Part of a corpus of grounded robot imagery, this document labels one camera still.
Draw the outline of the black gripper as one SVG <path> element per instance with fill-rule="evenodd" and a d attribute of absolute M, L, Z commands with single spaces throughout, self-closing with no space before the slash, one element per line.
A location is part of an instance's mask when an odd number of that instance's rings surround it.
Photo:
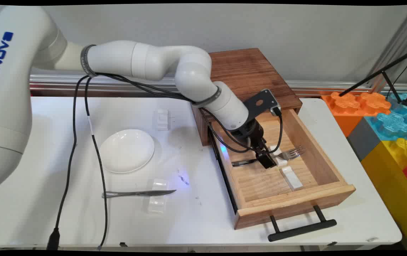
<path fill-rule="evenodd" d="M 253 150 L 256 158 L 259 158 L 259 163 L 266 170 L 277 166 L 275 159 L 268 153 L 268 147 L 263 139 L 263 128 L 256 119 L 245 123 L 238 129 L 231 130 L 230 134 L 236 140 L 236 144 L 243 148 L 236 149 L 237 153 Z"/>

